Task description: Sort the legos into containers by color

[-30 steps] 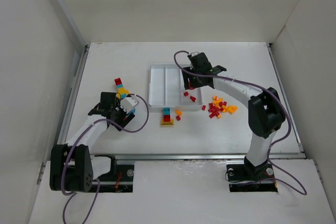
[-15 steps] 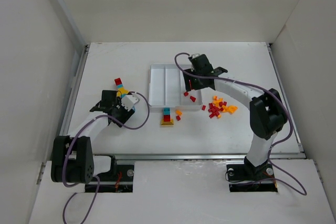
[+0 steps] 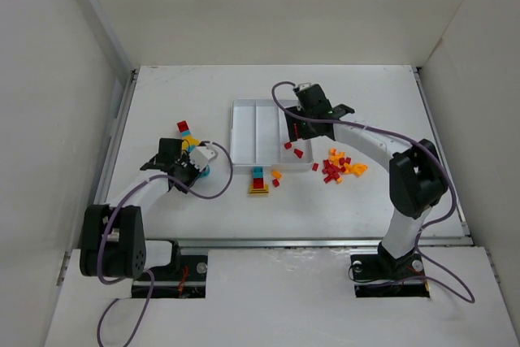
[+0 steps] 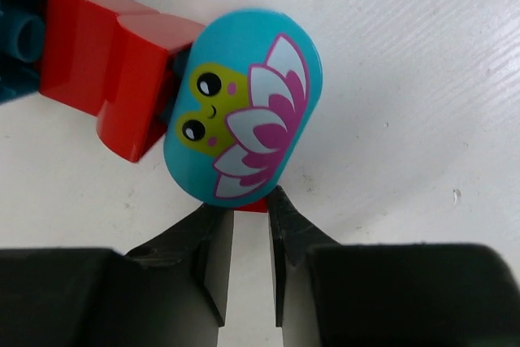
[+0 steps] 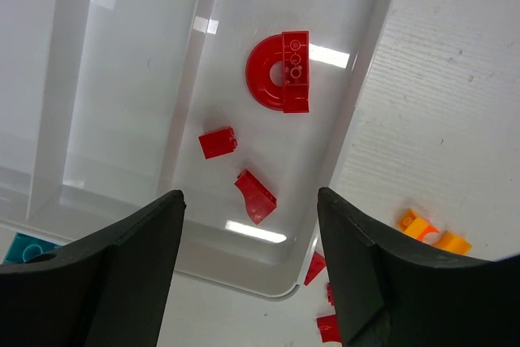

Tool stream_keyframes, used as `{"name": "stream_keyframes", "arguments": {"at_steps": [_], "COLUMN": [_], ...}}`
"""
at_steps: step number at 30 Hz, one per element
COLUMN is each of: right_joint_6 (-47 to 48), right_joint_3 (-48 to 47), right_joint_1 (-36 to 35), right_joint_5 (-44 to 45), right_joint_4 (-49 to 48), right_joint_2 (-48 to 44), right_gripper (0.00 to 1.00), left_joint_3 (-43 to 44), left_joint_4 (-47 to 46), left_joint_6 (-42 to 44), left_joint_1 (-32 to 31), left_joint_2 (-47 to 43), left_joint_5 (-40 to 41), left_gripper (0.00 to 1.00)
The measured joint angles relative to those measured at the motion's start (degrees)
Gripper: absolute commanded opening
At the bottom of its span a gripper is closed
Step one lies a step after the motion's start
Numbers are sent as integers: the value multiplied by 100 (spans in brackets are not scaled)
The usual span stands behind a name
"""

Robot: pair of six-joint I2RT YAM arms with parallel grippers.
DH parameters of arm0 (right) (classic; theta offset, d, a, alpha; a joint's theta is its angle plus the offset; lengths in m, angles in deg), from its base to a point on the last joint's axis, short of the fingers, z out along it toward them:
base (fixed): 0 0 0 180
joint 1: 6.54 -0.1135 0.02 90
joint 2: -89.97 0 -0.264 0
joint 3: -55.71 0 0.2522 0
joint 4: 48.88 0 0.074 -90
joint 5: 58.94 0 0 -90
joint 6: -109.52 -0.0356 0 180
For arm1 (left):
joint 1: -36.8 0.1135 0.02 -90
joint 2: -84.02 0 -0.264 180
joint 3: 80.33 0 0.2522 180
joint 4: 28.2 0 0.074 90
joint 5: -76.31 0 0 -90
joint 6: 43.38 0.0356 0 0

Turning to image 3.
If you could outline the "red arch lego piece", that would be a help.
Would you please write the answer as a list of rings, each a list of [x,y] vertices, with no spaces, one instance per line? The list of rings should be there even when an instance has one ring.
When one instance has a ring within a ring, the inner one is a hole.
[[[299,129],[298,126],[295,127],[295,135],[297,136],[298,140],[303,139],[303,137],[301,135],[301,130]]]

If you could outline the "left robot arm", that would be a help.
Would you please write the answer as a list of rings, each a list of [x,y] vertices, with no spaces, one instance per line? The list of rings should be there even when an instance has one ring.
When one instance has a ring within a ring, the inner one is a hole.
[[[181,139],[162,138],[158,152],[144,163],[134,181],[105,204],[84,213],[80,238],[80,272],[104,284],[136,279],[146,264],[143,217],[172,189],[187,193],[207,170],[214,151],[199,144],[184,148]]]

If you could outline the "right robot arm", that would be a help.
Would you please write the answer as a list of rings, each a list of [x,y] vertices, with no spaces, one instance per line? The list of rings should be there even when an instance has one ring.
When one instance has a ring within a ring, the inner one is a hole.
[[[388,173],[394,211],[377,259],[381,267],[395,271],[411,258],[427,215],[449,188],[435,145],[427,139],[414,141],[396,132],[343,121],[354,109],[332,106],[320,85],[289,85],[297,104],[277,105],[284,112],[291,142],[328,137],[353,147]]]

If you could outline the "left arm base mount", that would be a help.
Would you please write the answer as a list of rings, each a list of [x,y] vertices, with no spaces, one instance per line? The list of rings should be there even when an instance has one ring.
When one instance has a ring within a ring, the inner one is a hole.
[[[183,251],[176,247],[171,262],[153,267],[154,287],[151,293],[156,299],[202,299],[206,297],[208,254]]]

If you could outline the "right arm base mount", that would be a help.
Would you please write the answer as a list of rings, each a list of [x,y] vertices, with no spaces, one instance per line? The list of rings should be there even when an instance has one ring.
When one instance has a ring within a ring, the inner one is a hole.
[[[350,255],[349,278],[356,298],[429,298],[423,276],[423,260],[418,254],[394,264],[379,254]]]

